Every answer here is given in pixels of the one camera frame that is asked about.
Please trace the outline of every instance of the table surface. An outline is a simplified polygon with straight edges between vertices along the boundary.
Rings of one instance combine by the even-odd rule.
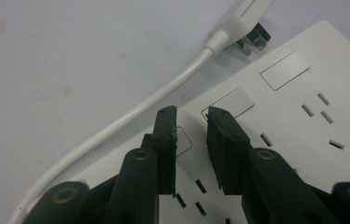
[[[233,0],[0,0],[0,223],[57,159],[176,76]],[[109,139],[143,130],[318,21],[350,41],[350,1],[275,0],[272,35],[246,57],[225,49],[195,77]]]

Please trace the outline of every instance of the rectangular slot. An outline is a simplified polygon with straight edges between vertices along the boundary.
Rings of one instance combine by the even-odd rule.
[[[182,208],[187,207],[187,205],[184,203],[183,199],[181,198],[180,194],[176,194],[175,197],[177,198],[177,200],[178,200],[178,202],[180,203],[180,205],[181,205]]]
[[[338,143],[338,142],[333,141],[333,140],[329,140],[329,144],[332,145],[332,146],[334,146],[334,147],[337,147],[337,148],[339,148],[339,149],[342,149],[342,150],[343,150],[343,148],[344,148],[343,144]]]
[[[329,100],[321,92],[317,95],[325,105],[329,105]]]
[[[329,116],[329,114],[326,113],[326,111],[322,111],[320,114],[323,116],[323,118],[325,118],[325,120],[328,123],[334,122],[334,120],[332,120],[332,118]]]
[[[197,185],[198,185],[198,187],[200,188],[201,192],[202,192],[203,194],[205,194],[205,193],[206,193],[206,189],[204,188],[204,186],[203,186],[203,184],[201,183],[201,181],[198,179],[198,180],[195,181],[195,183],[197,183]]]
[[[197,206],[197,208],[198,208],[198,210],[200,211],[201,215],[202,215],[203,217],[206,217],[206,213],[204,212],[204,210],[203,210],[201,204],[200,204],[199,202],[197,202],[195,205]]]
[[[312,117],[314,115],[314,113],[312,112],[312,110],[309,108],[308,105],[302,105],[301,107],[303,110],[305,110],[305,112],[309,115],[309,117]]]
[[[264,143],[267,145],[267,147],[270,147],[273,143],[270,141],[270,139],[268,139],[267,135],[265,133],[263,133],[262,135],[260,135],[260,137],[262,138],[262,141],[264,141]]]

